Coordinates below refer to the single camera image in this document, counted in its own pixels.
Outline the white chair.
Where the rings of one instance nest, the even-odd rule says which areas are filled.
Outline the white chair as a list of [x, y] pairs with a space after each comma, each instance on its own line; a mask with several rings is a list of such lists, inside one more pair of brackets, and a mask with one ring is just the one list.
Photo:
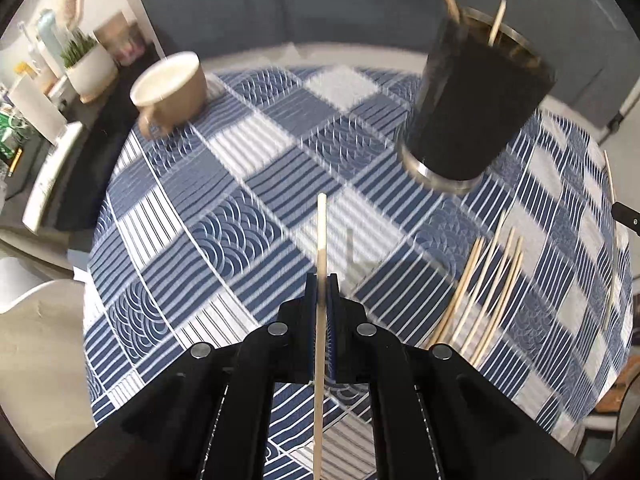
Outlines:
[[85, 284], [70, 278], [54, 280], [27, 261], [15, 257], [1, 259], [1, 313], [26, 306], [81, 307]]

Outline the small potted green plant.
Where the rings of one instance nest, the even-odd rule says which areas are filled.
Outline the small potted green plant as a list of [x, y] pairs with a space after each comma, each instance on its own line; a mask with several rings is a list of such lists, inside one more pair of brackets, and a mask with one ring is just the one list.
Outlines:
[[66, 76], [83, 103], [97, 99], [115, 81], [118, 68], [93, 36], [75, 29], [61, 54]]

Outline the black cylindrical utensil holder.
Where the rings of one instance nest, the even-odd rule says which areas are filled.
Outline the black cylindrical utensil holder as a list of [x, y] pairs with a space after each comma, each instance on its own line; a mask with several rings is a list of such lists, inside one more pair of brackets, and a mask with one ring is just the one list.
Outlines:
[[427, 55], [420, 89], [396, 133], [408, 175], [463, 195], [521, 130], [555, 84], [555, 69], [519, 32], [472, 8], [446, 18]]

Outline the white remote control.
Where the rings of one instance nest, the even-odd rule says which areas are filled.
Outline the white remote control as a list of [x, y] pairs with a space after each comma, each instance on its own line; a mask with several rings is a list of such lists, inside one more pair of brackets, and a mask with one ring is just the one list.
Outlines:
[[22, 222], [29, 231], [35, 233], [40, 229], [55, 181], [58, 180], [66, 159], [70, 156], [83, 128], [84, 125], [81, 122], [67, 124], [62, 136], [58, 138], [58, 143], [47, 154], [23, 212]]

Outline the black side shelf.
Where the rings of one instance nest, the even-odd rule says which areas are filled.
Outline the black side shelf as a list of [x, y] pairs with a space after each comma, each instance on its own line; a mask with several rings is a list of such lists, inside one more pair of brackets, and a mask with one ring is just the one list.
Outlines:
[[65, 117], [78, 120], [84, 128], [54, 182], [41, 232], [74, 232], [96, 226], [107, 183], [138, 118], [129, 93], [139, 76], [129, 67], [94, 102], [76, 101], [66, 110]]

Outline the blue patterned tablecloth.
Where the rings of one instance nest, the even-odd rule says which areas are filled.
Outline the blue patterned tablecloth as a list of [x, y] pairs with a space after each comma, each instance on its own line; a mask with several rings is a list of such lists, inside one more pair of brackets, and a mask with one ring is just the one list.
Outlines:
[[210, 82], [116, 162], [85, 305], [96, 429], [58, 478], [586, 478], [562, 439], [632, 332], [593, 138], [543, 105], [455, 196], [399, 159], [416, 76]]

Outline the grey fabric backdrop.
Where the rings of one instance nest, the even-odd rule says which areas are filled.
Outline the grey fabric backdrop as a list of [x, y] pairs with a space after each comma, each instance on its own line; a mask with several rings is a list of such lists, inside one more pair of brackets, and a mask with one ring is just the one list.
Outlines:
[[[206, 58], [279, 44], [370, 44], [426, 51], [442, 0], [141, 0], [166, 52]], [[556, 71], [553, 95], [605, 125], [639, 77], [639, 39], [615, 0], [457, 0], [491, 13]]]

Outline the beige ceramic mug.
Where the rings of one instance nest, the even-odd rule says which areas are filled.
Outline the beige ceramic mug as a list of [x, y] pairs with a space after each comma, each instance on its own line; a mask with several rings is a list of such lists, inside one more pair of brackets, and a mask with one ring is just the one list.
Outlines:
[[206, 78], [193, 51], [162, 58], [130, 90], [130, 100], [139, 111], [138, 127], [148, 140], [168, 136], [175, 126], [188, 122], [201, 111], [206, 98]]

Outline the white paper roll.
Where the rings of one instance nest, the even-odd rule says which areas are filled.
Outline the white paper roll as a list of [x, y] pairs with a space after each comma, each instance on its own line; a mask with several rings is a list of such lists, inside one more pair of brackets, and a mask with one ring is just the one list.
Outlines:
[[66, 119], [28, 75], [19, 76], [9, 90], [9, 99], [22, 116], [52, 145], [66, 129]]

